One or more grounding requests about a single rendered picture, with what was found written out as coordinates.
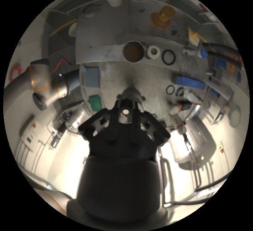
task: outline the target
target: blue cap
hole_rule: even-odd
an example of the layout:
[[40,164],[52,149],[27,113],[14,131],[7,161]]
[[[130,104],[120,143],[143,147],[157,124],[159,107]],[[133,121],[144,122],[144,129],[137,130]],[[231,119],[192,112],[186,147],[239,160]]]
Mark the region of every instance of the blue cap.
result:
[[202,56],[203,59],[205,59],[206,56],[207,56],[205,49],[202,49],[200,54],[201,54],[201,56]]

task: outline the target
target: roll of tape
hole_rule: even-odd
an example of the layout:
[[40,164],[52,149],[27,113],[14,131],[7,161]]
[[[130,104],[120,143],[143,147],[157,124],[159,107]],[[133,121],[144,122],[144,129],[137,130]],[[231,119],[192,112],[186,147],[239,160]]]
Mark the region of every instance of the roll of tape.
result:
[[[155,49],[155,50],[156,50],[156,54],[152,54],[152,52],[151,52],[152,49]],[[148,47],[147,53],[148,53],[148,56],[149,56],[150,58],[152,58],[152,59],[158,58],[158,57],[160,56],[160,54],[161,54],[160,48],[157,47],[157,46],[155,46],[155,45],[149,46],[149,47]]]

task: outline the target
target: wire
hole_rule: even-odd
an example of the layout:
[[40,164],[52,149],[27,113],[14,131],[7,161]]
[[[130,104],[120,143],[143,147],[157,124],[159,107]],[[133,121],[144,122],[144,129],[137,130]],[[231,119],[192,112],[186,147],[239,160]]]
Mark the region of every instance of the wire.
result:
[[65,59],[62,58],[62,59],[60,60],[60,62],[58,63],[58,65],[56,66],[55,70],[52,71],[50,74],[52,74],[52,73],[54,73],[54,72],[56,71],[56,69],[59,67],[59,65],[60,65],[60,63],[61,63],[62,61],[66,62],[70,67],[73,67],[70,63],[68,63]]

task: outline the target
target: yellow cylindrical object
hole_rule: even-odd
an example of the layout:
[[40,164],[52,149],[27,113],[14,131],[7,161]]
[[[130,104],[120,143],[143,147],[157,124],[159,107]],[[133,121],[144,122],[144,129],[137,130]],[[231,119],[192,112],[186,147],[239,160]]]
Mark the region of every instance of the yellow cylindrical object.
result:
[[160,12],[151,14],[152,23],[159,28],[167,28],[170,25],[170,19],[176,14],[174,8],[165,5]]

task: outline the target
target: red cable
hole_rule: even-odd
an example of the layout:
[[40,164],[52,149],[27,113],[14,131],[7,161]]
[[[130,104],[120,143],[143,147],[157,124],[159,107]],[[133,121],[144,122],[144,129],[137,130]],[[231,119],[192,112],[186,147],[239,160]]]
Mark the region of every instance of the red cable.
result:
[[66,62],[67,64],[69,64],[65,59],[62,58],[62,59],[60,60],[60,62],[58,63],[58,65],[56,66],[55,70],[59,67],[59,65],[60,65],[60,63],[61,63],[62,61],[64,61],[64,62]]

